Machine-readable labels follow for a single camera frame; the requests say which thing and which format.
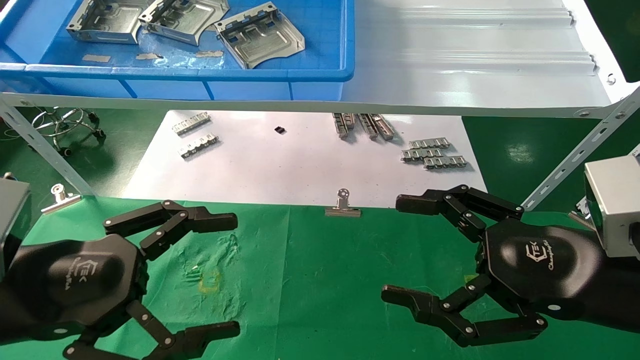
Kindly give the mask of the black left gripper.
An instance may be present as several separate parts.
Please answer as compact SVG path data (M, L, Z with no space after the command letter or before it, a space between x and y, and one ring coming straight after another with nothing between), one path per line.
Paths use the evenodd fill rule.
M237 321L191 326L170 333L140 302L147 262L158 259L190 232L238 227L234 213L163 200L108 218L106 237L20 246L7 268L7 341L55 341L80 335L63 351L67 360L131 360L95 347L131 319L157 342L144 360L193 360L210 344L240 335ZM140 249L125 237L154 229Z

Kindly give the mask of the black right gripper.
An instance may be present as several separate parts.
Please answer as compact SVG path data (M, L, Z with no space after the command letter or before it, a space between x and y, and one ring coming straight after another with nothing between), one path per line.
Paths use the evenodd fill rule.
M588 314L586 290L604 259L591 232L523 223L519 221L524 213L521 205L465 184L428 189L421 195L400 194L396 210L441 215L472 243L485 237L487 269L516 302L517 317L471 322L462 311L496 288L486 274L444 299L395 285L382 287L382 301L409 309L415 322L439 328L458 346L533 340L547 329L546 320L535 312L563 321L577 321ZM487 228L480 215L498 223Z

